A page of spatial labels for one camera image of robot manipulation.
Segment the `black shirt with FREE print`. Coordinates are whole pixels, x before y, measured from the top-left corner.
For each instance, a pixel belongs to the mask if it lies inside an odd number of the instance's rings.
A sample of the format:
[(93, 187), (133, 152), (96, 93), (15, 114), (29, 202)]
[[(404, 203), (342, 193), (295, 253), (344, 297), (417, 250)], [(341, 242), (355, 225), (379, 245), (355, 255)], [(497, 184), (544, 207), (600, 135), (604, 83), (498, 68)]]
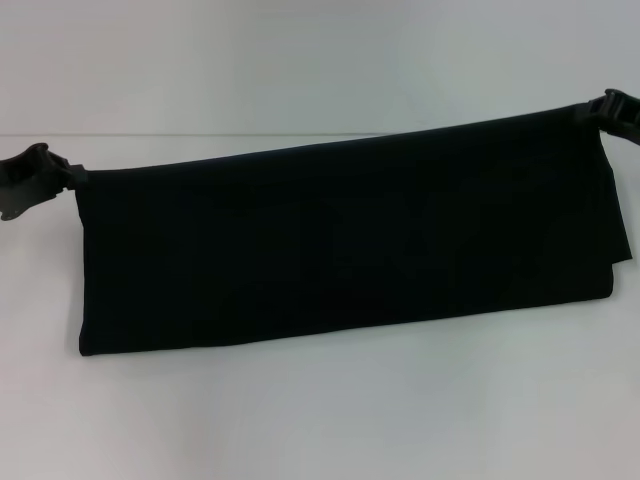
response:
[(595, 300), (631, 249), (600, 133), (565, 107), (92, 171), (84, 356)]

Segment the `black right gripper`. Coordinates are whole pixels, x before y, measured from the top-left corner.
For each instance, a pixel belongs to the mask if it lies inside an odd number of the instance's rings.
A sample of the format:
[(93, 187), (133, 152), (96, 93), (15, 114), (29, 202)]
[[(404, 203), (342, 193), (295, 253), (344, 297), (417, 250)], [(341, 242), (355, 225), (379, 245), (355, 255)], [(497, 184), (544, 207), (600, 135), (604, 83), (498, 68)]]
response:
[(579, 104), (578, 124), (601, 124), (606, 133), (640, 146), (640, 99), (617, 89), (606, 89), (604, 96)]

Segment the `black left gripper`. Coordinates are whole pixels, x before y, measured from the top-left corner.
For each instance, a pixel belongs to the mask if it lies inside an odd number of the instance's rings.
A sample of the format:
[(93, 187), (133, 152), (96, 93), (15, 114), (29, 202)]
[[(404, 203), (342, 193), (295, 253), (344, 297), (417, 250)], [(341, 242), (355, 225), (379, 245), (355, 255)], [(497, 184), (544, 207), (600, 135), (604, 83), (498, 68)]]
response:
[(54, 199), (63, 190), (82, 188), (86, 169), (37, 143), (21, 154), (0, 160), (0, 220), (18, 218), (28, 209)]

